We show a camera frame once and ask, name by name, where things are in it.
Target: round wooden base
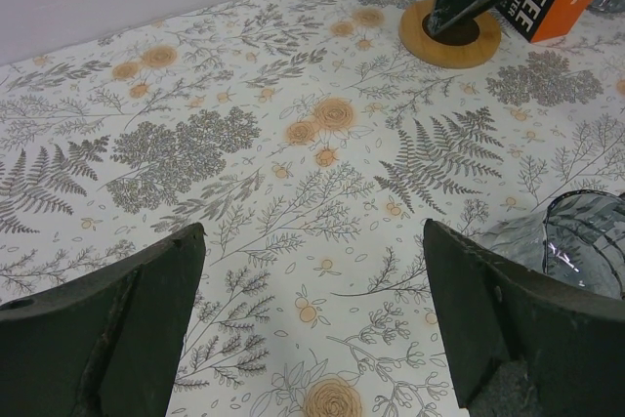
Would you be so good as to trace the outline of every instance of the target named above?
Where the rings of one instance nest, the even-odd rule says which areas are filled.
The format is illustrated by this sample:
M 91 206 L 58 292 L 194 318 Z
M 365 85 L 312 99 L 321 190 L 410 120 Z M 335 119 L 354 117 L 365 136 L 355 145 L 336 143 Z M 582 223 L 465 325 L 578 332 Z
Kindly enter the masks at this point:
M 414 56 L 445 68 L 476 67 L 492 58 L 501 42 L 501 27 L 489 13 L 474 20 L 479 37 L 466 46 L 447 46 L 432 39 L 423 29 L 424 18 L 432 12 L 434 0 L 421 0 L 406 9 L 399 24 L 399 38 Z

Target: table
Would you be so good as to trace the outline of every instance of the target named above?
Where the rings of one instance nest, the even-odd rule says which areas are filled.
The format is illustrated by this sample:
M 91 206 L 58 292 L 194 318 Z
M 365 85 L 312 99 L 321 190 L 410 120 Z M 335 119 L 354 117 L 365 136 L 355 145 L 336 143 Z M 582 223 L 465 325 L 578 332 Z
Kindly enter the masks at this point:
M 209 253 L 168 415 L 468 415 L 421 251 L 625 190 L 623 20 L 469 70 L 415 0 L 238 0 L 0 68 L 2 302 L 191 222 Z

